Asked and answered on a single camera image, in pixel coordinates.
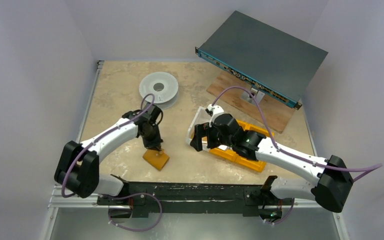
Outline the yellow plastic bin right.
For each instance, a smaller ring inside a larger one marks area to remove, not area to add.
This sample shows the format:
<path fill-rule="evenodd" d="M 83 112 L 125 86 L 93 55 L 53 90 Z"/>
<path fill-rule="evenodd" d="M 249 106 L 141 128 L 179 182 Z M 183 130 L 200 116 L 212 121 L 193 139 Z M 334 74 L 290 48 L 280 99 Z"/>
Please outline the yellow plastic bin right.
<path fill-rule="evenodd" d="M 270 138 L 269 131 L 251 123 L 237 120 L 242 130 L 238 132 L 238 141 L 234 142 L 232 151 L 234 162 L 251 170 L 262 172 L 266 162 L 256 158 L 255 151 L 258 151 L 258 144 L 261 140 Z"/>

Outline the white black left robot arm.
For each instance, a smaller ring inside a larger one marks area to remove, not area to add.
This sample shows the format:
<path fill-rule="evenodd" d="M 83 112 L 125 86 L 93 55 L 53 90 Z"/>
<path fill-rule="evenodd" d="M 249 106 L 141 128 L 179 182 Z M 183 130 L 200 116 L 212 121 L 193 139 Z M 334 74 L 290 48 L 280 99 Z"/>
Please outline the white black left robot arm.
<path fill-rule="evenodd" d="M 100 175 L 100 163 L 121 145 L 141 138 L 146 149 L 143 159 L 161 170 L 169 156 L 162 149 L 159 123 L 163 111 L 154 104 L 144 110 L 129 111 L 111 127 L 83 142 L 69 141 L 63 147 L 54 180 L 73 195 L 87 198 L 91 194 L 107 195 L 118 205 L 126 203 L 127 184 L 115 175 Z"/>

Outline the yellow plastic bin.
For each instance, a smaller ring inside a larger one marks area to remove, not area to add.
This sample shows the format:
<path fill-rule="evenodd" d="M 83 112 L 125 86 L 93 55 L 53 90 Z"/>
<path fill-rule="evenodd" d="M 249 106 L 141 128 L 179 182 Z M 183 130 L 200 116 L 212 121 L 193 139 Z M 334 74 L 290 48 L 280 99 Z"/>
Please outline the yellow plastic bin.
<path fill-rule="evenodd" d="M 234 142 L 232 151 L 234 162 L 251 170 L 262 172 L 266 162 L 256 158 L 255 151 L 258 151 L 258 144 L 261 140 L 270 138 L 269 131 L 251 123 L 237 120 L 242 130 L 238 132 L 238 141 Z"/>
<path fill-rule="evenodd" d="M 212 148 L 209 150 L 209 152 L 215 156 L 218 156 L 218 157 L 221 157 L 225 160 L 228 160 L 230 162 L 233 162 L 233 163 L 236 163 L 238 161 L 238 159 L 240 159 L 240 156 L 235 152 L 233 151 L 232 149 L 230 148 L 226 148 L 226 149 L 221 149 L 219 147 L 217 148 Z"/>

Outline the yellow plastic bin middle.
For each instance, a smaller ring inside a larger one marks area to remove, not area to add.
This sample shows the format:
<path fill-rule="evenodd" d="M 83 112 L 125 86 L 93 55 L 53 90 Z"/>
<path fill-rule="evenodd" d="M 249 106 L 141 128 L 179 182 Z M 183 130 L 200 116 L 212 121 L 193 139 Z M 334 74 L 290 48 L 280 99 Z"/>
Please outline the yellow plastic bin middle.
<path fill-rule="evenodd" d="M 221 157 L 225 160 L 228 160 L 230 162 L 233 162 L 233 163 L 236 163 L 238 161 L 238 159 L 240 159 L 240 156 L 235 152 L 233 151 L 232 149 L 230 148 L 226 148 L 226 149 L 221 149 L 219 147 L 217 148 L 212 148 L 209 150 L 209 152 L 215 156 L 218 156 L 218 157 Z"/>

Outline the aluminium frame rail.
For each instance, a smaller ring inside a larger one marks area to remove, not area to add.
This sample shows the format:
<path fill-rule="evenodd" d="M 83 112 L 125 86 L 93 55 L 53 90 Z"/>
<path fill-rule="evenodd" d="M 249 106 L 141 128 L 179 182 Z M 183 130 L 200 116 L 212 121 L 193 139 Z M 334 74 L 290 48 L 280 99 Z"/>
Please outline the aluminium frame rail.
<path fill-rule="evenodd" d="M 76 141 L 81 140 L 82 134 L 85 128 L 85 123 L 88 118 L 88 114 L 90 111 L 90 107 L 92 104 L 94 92 L 99 81 L 103 66 L 104 60 L 98 60 L 96 63 L 96 72 L 92 82 L 92 89 L 89 93 L 89 97 L 87 100 L 86 110 L 80 122 L 79 130 L 77 132 L 77 136 L 75 138 Z M 52 236 L 52 232 L 55 226 L 55 222 L 57 220 L 58 213 L 64 209 L 66 210 L 79 210 L 79 209 L 87 209 L 87 208 L 98 208 L 97 205 L 98 196 L 96 194 L 92 194 L 92 196 L 87 198 L 81 198 L 79 196 L 73 196 L 70 198 L 64 198 L 61 195 L 61 185 L 54 185 L 50 200 L 47 206 L 47 214 L 44 222 L 44 226 L 40 233 L 40 240 L 50 240 Z"/>

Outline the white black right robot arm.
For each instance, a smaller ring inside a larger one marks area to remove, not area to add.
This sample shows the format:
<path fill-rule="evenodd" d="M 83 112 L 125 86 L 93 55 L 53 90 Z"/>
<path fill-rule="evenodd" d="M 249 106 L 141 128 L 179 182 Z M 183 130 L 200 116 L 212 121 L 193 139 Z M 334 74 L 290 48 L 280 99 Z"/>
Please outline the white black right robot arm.
<path fill-rule="evenodd" d="M 332 155 L 326 159 L 279 144 L 266 129 L 235 119 L 219 105 L 198 108 L 186 140 L 198 152 L 226 148 L 244 160 L 270 163 L 302 178 L 277 178 L 263 187 L 260 196 L 268 204 L 278 199 L 307 199 L 340 213 L 354 184 L 340 157 Z"/>

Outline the blue grey network switch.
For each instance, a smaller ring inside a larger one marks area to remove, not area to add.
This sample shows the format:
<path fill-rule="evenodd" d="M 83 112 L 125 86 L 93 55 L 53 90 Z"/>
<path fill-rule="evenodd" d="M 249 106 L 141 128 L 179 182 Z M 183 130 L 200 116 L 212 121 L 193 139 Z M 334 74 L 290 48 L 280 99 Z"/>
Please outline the blue grey network switch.
<path fill-rule="evenodd" d="M 328 52 L 236 10 L 195 48 L 195 54 L 299 110 Z"/>

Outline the grey metal stand bracket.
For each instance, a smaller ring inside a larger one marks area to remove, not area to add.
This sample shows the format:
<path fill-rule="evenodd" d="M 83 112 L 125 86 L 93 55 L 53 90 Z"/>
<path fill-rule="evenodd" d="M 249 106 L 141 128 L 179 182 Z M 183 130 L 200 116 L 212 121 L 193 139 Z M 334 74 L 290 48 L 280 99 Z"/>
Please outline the grey metal stand bracket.
<path fill-rule="evenodd" d="M 246 85 L 242 87 L 242 90 L 240 98 L 254 106 L 259 106 L 265 96 L 264 92 L 253 85 Z"/>

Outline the white filament spool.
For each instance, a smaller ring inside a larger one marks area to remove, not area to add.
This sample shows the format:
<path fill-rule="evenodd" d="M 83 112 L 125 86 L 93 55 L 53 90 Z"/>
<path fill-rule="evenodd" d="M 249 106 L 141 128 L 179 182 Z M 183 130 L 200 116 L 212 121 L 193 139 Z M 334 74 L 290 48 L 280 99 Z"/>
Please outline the white filament spool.
<path fill-rule="evenodd" d="M 153 94 L 154 104 L 165 110 L 171 108 L 178 100 L 179 82 L 170 73 L 153 72 L 141 80 L 138 90 L 142 98 L 147 94 Z"/>

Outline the white plastic bin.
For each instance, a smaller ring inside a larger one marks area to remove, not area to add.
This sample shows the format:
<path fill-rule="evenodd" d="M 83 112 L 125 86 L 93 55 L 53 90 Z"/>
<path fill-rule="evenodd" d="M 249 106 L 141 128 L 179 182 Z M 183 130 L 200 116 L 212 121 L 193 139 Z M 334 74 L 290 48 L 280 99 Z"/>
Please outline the white plastic bin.
<path fill-rule="evenodd" d="M 204 124 L 209 122 L 211 119 L 211 116 L 206 112 L 206 108 L 200 106 L 196 113 L 195 116 L 193 117 L 188 129 L 187 129 L 187 134 L 185 138 L 185 143 L 190 146 L 190 142 L 193 139 L 194 132 L 195 132 L 195 125 L 198 124 Z"/>

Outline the brown wooden board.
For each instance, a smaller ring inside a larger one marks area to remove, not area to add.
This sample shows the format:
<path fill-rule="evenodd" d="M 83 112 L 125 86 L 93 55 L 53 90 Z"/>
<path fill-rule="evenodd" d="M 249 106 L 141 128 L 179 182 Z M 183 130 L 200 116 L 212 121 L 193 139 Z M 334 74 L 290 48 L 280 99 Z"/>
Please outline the brown wooden board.
<path fill-rule="evenodd" d="M 245 83 L 244 81 L 241 81 L 223 71 L 214 79 L 206 91 L 217 97 L 223 90 L 232 86 L 240 86 L 247 90 L 250 90 L 252 87 L 250 84 Z M 268 94 L 265 94 L 262 97 L 256 96 L 255 98 L 258 101 L 258 105 L 264 114 L 268 126 L 278 133 L 283 133 L 292 118 L 295 109 L 286 106 Z M 219 104 L 221 101 L 224 101 L 237 110 L 243 112 L 250 118 L 262 122 L 257 106 L 254 101 L 246 95 L 244 90 L 238 88 L 231 89 L 224 93 L 217 103 Z"/>

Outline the yellow leather card holder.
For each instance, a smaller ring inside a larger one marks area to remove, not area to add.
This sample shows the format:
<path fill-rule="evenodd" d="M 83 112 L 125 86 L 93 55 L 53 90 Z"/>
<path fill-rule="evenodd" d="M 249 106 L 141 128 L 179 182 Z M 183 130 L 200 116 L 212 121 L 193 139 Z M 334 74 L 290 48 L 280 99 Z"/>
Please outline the yellow leather card holder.
<path fill-rule="evenodd" d="M 170 159 L 163 149 L 161 151 L 148 149 L 142 158 L 158 171 L 161 171 Z"/>

